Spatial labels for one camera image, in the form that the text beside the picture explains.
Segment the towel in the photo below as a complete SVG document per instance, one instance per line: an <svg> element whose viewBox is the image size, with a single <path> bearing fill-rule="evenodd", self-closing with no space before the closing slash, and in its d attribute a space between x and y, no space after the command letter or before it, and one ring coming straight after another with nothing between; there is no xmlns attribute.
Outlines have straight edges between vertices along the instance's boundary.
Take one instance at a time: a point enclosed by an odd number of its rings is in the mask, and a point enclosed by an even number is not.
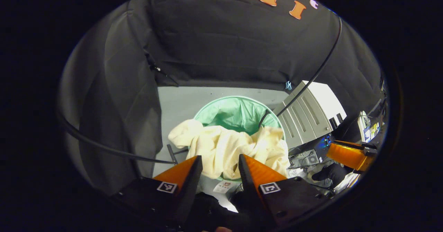
<svg viewBox="0 0 443 232"><path fill-rule="evenodd" d="M240 154L248 155L287 177L286 169L290 166L288 145L282 137L281 128L261 127L249 136L222 126L203 127L197 120L185 120L168 135L177 148L190 147L186 159L201 155L201 174L212 179L221 174L226 179L239 179Z"/></svg>

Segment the paper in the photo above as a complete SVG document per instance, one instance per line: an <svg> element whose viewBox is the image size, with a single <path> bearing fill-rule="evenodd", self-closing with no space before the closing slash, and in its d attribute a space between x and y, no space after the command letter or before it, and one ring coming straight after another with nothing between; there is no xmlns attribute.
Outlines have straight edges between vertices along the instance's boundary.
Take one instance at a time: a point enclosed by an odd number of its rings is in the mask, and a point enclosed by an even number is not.
<svg viewBox="0 0 443 232"><path fill-rule="evenodd" d="M232 186L234 186L234 183L223 180L215 186L213 191L224 194L228 192Z"/></svg>

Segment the green trash bag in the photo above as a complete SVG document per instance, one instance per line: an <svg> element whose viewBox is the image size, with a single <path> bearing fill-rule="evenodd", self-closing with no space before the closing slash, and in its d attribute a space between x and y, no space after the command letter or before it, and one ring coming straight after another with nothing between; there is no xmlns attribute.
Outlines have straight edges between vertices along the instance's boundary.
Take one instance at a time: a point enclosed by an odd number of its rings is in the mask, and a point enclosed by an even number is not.
<svg viewBox="0 0 443 232"><path fill-rule="evenodd" d="M258 132L259 123L266 110L269 114L262 122L264 127L281 128L277 116L263 103L244 96L226 96L206 104L194 119L207 126L222 126L250 136Z"/></svg>

